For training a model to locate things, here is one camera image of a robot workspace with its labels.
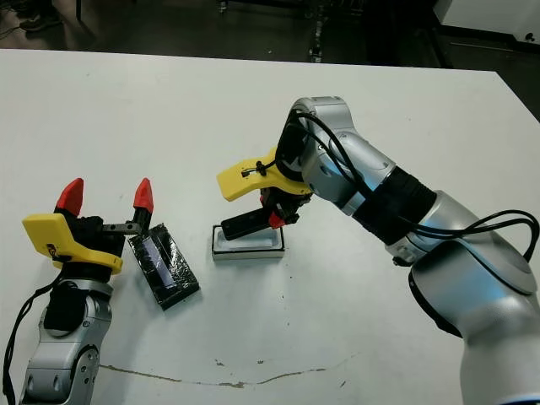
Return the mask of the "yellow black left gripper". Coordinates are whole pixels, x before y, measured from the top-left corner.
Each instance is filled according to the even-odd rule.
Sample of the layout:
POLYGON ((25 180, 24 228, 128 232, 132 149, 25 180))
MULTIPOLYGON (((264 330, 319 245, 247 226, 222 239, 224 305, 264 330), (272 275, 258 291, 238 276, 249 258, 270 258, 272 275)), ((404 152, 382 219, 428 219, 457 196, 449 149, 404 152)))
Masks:
POLYGON ((134 196, 134 215, 126 224, 106 224, 98 216, 77 218, 83 205, 84 180, 64 187, 54 213, 31 214, 22 224, 35 250, 61 270, 86 272, 88 278, 108 281, 122 270, 123 246, 128 235, 149 231, 153 192, 144 177, 134 196))

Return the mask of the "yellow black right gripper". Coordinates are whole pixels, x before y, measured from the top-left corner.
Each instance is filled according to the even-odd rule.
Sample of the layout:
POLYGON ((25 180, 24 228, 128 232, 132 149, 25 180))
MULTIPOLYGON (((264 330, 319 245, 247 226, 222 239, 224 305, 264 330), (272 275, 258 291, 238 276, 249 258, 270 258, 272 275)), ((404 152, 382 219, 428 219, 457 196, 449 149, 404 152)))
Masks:
POLYGON ((244 159, 217 175, 221 194, 229 202, 259 190, 262 207, 256 213, 272 229, 295 223, 298 209, 312 196, 305 183, 290 180, 279 170, 276 152, 273 147, 267 155, 244 159))

